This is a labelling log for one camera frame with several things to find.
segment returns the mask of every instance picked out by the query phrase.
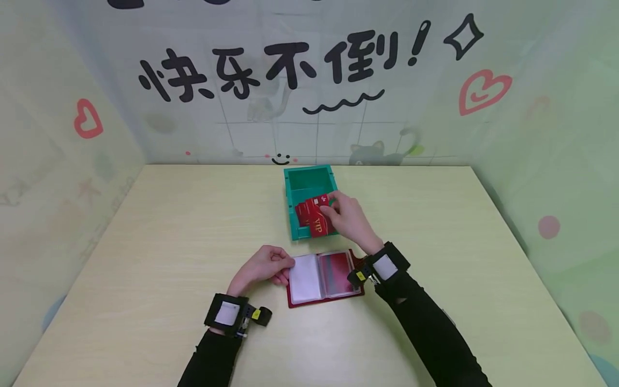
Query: cat drawing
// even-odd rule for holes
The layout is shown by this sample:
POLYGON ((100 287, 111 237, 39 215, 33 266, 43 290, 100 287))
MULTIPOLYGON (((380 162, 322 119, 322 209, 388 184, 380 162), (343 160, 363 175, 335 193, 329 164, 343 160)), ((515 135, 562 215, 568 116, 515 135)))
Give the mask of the cat drawing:
POLYGON ((413 131, 412 128, 404 128, 400 131, 400 141, 406 135, 410 134, 413 138, 413 143, 404 153, 392 153, 385 155, 385 145, 382 141, 376 141, 371 146, 361 146, 353 144, 350 146, 352 154, 350 155, 349 165, 400 165, 404 157, 413 152, 419 147, 420 136, 413 131))

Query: green box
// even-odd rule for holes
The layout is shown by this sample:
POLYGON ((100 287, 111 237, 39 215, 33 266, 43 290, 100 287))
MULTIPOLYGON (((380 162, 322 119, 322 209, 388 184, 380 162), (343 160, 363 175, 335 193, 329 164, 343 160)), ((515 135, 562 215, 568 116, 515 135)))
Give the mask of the green box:
POLYGON ((335 178, 330 165, 315 167, 284 169, 286 182, 286 200, 288 201, 288 217, 290 218, 290 237, 292 240, 311 238, 310 228, 299 227, 299 219, 295 207, 307 199, 337 190, 335 178))

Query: red heart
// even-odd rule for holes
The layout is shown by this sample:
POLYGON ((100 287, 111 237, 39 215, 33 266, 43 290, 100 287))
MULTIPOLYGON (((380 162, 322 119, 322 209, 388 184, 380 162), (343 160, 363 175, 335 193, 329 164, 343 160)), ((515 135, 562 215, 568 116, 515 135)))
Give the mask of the red heart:
MULTIPOLYGON (((512 77, 502 75, 502 76, 497 76, 496 78, 494 78, 493 75, 494 74, 492 74, 491 70, 488 70, 488 69, 481 70, 471 75, 466 80, 466 82, 464 82, 464 85, 462 85, 462 88, 460 89, 460 115, 461 116, 475 113, 477 110, 481 110, 483 108, 487 108, 491 105, 494 105, 495 103, 499 102, 501 98, 503 98, 505 93, 507 93, 513 81, 512 77), (467 100, 467 95, 469 94, 469 87, 471 83, 473 83, 474 80, 476 80, 477 78, 481 78, 481 77, 483 78, 482 90, 488 90, 490 87, 498 83, 503 84, 503 89, 501 90, 499 94, 495 95, 493 98, 487 100, 486 102, 480 103, 477 106, 467 109, 466 100, 467 100)), ((481 102, 486 98, 488 98, 488 94, 484 94, 481 97, 478 97, 476 93, 473 93, 471 95, 471 100, 473 102, 481 102)))
POLYGON ((75 121, 73 121, 73 128, 75 128, 76 132, 83 139, 95 138, 99 134, 103 133, 103 125, 99 119, 99 114, 97 113, 95 107, 92 106, 92 103, 86 98, 82 98, 77 101, 77 117, 75 118, 75 121), (95 127, 93 129, 82 129, 82 124, 88 119, 85 112, 86 110, 90 112, 90 115, 92 115, 92 118, 95 120, 95 127))

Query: red card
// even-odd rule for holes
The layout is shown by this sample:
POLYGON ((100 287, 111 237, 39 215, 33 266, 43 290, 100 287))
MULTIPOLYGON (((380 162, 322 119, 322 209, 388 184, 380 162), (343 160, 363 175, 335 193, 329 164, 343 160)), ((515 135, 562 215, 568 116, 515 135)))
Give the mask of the red card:
POLYGON ((327 297, 336 297, 353 291, 352 284, 348 281, 348 274, 352 268, 348 264, 346 253, 321 255, 319 259, 327 297))
POLYGON ((329 205, 329 197, 324 194, 305 201, 309 211, 309 232, 312 238, 324 237, 332 233, 335 229, 331 220, 321 211, 320 206, 329 205))
POLYGON ((305 202, 297 204, 295 207, 297 212, 297 219, 299 220, 299 227, 305 227, 310 225, 310 212, 305 202))

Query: card holder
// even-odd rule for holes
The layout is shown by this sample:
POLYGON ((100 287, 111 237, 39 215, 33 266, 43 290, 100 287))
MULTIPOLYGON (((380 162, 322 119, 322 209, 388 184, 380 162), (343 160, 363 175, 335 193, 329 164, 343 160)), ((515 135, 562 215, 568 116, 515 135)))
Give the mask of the card holder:
POLYGON ((288 306, 296 308, 365 294, 363 287, 354 288, 347 280, 355 267, 353 257, 352 250, 295 257, 287 287, 288 306))

